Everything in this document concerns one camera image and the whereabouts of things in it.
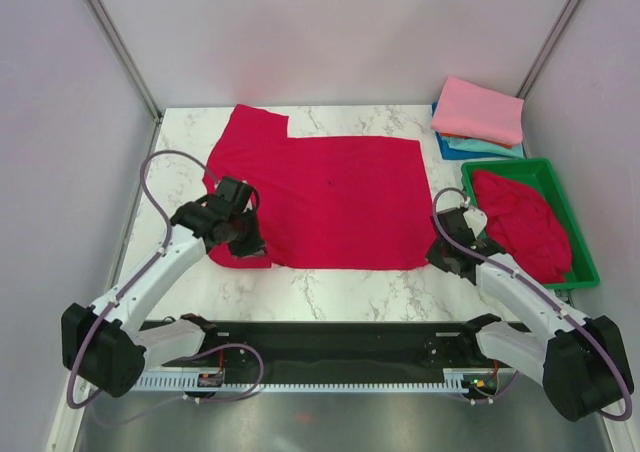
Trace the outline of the green plastic tray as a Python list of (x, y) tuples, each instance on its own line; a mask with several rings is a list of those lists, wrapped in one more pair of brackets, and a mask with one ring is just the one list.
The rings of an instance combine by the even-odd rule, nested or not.
[(600, 276), (546, 159), (466, 162), (462, 185), (488, 217), (486, 234), (554, 290), (592, 288)]

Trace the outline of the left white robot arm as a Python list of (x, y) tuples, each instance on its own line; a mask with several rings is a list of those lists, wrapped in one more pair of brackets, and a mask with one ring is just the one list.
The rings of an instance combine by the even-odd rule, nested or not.
[(90, 305), (73, 303), (62, 314), (62, 361), (70, 378), (119, 398), (149, 369), (187, 357), (198, 365), (215, 361), (220, 343), (206, 332), (206, 320), (186, 315), (153, 329), (143, 324), (175, 282), (213, 249), (225, 246), (239, 258), (263, 253), (259, 205), (254, 187), (225, 176), (213, 193), (167, 216), (165, 237), (129, 277)]

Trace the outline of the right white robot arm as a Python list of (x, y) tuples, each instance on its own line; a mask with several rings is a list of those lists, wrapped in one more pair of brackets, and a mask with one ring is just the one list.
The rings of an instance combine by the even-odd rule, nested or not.
[(526, 327), (492, 314), (463, 325), (458, 353), (467, 364), (503, 363), (535, 381), (565, 419), (599, 413), (616, 422), (633, 414), (633, 377), (619, 327), (559, 300), (497, 242), (479, 237), (466, 209), (434, 212), (436, 238), (427, 252), (436, 268), (459, 276), (505, 305)]

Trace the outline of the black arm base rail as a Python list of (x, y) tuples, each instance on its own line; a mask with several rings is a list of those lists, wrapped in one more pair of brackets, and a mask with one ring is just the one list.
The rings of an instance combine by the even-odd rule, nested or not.
[(443, 369), (484, 376), (506, 364), (481, 357), (461, 322), (235, 322), (207, 327), (200, 358), (232, 378), (268, 381), (435, 381)]

